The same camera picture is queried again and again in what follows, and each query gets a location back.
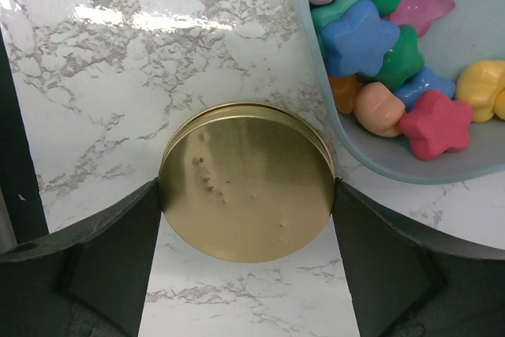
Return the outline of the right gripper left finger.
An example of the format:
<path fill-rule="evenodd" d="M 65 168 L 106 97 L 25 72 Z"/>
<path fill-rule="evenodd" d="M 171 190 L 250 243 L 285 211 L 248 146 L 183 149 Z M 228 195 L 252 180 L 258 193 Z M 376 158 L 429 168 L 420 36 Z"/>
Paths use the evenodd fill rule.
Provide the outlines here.
<path fill-rule="evenodd" d="M 3 336 L 136 336 L 161 209 L 150 181 L 1 255 Z"/>

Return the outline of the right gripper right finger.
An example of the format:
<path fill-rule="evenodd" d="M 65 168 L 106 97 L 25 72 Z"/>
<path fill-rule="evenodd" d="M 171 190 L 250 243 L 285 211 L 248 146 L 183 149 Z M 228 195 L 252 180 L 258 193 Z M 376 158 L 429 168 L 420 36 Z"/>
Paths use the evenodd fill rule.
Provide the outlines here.
<path fill-rule="evenodd" d="M 502 336 L 504 251 L 445 234 L 335 182 L 332 212 L 362 336 Z"/>

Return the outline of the gold round jar lid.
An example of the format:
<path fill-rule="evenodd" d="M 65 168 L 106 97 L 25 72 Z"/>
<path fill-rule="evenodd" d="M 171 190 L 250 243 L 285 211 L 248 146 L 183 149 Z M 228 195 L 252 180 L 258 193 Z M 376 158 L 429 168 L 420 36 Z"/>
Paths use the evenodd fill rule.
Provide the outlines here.
<path fill-rule="evenodd" d="M 209 256 L 259 263 L 304 248 L 335 196 L 330 152 L 313 127 L 266 103 L 225 103 L 171 137 L 159 197 L 174 231 Z"/>

